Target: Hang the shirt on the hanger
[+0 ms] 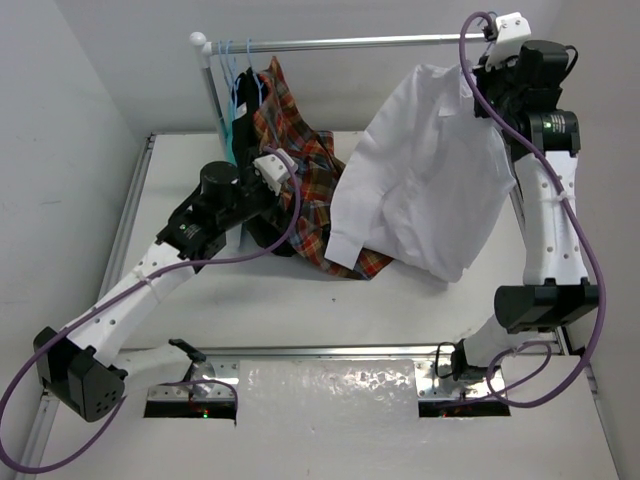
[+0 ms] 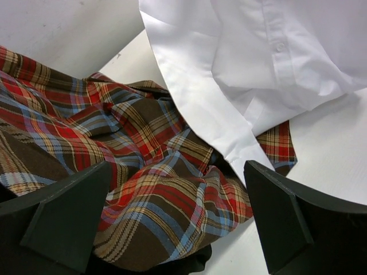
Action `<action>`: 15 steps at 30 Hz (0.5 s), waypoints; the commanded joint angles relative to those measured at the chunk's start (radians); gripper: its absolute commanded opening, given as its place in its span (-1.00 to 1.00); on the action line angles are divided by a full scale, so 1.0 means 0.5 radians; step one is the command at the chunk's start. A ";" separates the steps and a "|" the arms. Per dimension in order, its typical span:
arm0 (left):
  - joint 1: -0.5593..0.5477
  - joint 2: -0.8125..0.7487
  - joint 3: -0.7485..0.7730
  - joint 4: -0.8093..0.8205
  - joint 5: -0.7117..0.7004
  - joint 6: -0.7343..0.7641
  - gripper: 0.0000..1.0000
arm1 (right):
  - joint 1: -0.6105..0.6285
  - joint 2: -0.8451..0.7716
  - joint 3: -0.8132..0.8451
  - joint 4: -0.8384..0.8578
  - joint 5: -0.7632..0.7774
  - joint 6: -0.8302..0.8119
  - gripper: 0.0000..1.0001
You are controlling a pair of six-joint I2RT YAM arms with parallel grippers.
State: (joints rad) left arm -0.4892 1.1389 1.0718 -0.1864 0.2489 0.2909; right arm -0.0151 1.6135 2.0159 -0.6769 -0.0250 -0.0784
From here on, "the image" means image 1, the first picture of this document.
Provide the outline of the white shirt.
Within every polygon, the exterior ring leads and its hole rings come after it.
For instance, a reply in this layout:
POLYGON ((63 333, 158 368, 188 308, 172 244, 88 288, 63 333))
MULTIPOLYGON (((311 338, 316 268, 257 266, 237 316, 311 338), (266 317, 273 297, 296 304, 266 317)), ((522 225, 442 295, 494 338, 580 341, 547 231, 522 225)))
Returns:
POLYGON ((326 259, 352 268, 373 250, 460 280, 515 185, 501 135, 473 107, 458 66, 419 65, 401 81, 341 174, 326 259))

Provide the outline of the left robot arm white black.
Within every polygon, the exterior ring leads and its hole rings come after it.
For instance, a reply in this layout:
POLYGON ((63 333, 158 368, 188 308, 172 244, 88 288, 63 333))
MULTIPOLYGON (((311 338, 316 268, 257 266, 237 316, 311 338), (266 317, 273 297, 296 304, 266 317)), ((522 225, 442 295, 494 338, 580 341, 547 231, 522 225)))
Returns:
POLYGON ((142 258, 89 311, 61 332, 34 340, 43 385, 87 422, 111 412, 126 395, 185 381, 206 357, 180 339, 126 354, 129 336, 174 290, 212 263, 229 230, 275 206, 296 163, 281 149, 239 169, 206 164, 196 189, 169 216, 142 258))

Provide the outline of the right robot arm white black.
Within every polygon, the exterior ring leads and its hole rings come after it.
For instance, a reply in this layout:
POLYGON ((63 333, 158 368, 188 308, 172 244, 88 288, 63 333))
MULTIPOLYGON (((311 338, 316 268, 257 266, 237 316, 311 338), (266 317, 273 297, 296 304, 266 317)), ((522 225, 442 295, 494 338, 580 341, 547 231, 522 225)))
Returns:
POLYGON ((596 308, 599 293, 588 279, 579 235, 570 218, 581 148, 575 113, 561 110, 562 83, 577 50, 546 40, 497 42, 474 68, 482 99, 474 113, 501 118, 517 181, 516 209, 526 250, 523 282, 501 286, 493 316, 451 354, 450 377, 480 379, 501 351, 566 326, 596 308))

